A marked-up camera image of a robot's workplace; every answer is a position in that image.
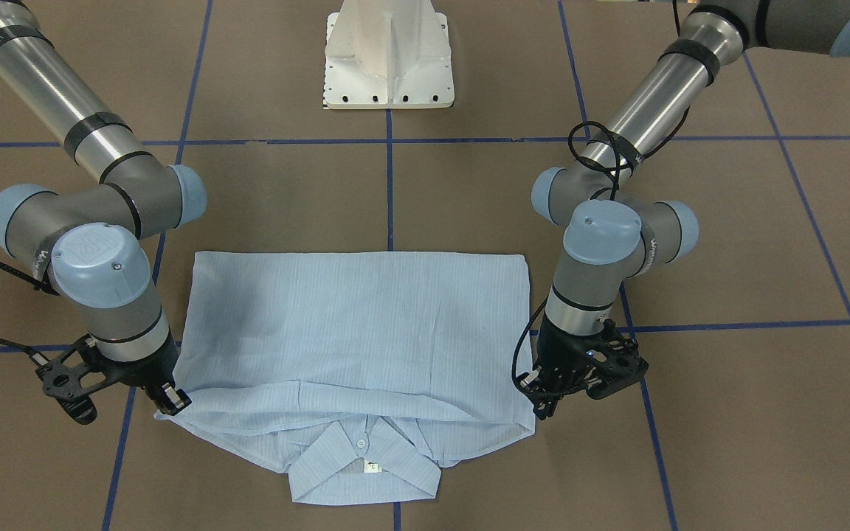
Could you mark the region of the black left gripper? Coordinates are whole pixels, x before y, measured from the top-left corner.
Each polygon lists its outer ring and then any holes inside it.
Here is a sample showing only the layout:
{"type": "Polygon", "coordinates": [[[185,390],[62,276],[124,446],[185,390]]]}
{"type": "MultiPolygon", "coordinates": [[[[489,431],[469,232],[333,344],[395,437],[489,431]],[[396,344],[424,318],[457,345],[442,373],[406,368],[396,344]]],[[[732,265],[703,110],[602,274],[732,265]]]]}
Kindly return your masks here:
{"type": "Polygon", "coordinates": [[[588,372],[595,367],[587,352],[599,350],[601,342],[603,333],[600,331],[594,335],[576,336],[553,324],[540,327],[536,340],[537,359],[534,363],[539,374],[533,384],[537,419],[550,419],[563,397],[561,391],[580,384],[590,399],[603,399],[603,383],[595,384],[592,389],[586,386],[588,372]]]}

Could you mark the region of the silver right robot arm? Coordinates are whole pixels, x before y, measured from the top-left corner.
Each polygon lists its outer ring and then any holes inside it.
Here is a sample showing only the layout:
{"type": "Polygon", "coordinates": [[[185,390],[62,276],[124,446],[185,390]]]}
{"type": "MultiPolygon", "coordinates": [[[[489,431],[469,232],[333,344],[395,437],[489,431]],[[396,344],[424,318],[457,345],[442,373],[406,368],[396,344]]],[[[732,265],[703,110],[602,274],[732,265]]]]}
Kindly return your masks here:
{"type": "Polygon", "coordinates": [[[92,395],[142,389],[162,414],[191,403],[178,388],[170,324],[141,241],[200,218],[201,178],[165,166],[69,66],[20,1],[0,1],[0,80],[97,184],[59,195],[34,184],[0,192],[0,247],[37,289],[75,306],[86,333],[56,358],[21,345],[44,394],[72,420],[97,417],[92,395]]]}

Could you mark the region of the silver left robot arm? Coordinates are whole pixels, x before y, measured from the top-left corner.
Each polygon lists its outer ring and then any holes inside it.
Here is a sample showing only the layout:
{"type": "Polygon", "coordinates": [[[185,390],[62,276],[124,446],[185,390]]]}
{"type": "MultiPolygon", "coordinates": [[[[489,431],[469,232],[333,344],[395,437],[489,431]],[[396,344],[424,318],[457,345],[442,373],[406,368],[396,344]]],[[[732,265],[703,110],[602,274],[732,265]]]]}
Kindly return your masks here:
{"type": "Polygon", "coordinates": [[[625,191],[701,229],[623,290],[651,426],[850,431],[850,58],[747,53],[625,191]]]}

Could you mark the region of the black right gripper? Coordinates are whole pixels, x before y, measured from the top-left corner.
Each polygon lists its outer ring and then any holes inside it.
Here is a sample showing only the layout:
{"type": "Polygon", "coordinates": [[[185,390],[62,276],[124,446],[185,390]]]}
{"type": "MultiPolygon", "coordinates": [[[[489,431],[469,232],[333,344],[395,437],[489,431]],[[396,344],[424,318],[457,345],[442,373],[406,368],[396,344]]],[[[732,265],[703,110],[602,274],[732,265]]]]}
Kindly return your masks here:
{"type": "Polygon", "coordinates": [[[168,337],[156,352],[137,361],[114,361],[102,350],[98,353],[99,363],[103,369],[109,370],[106,373],[108,379],[144,389],[159,412],[174,416],[191,403],[187,393],[178,389],[174,379],[179,349],[172,337],[168,337]]]}

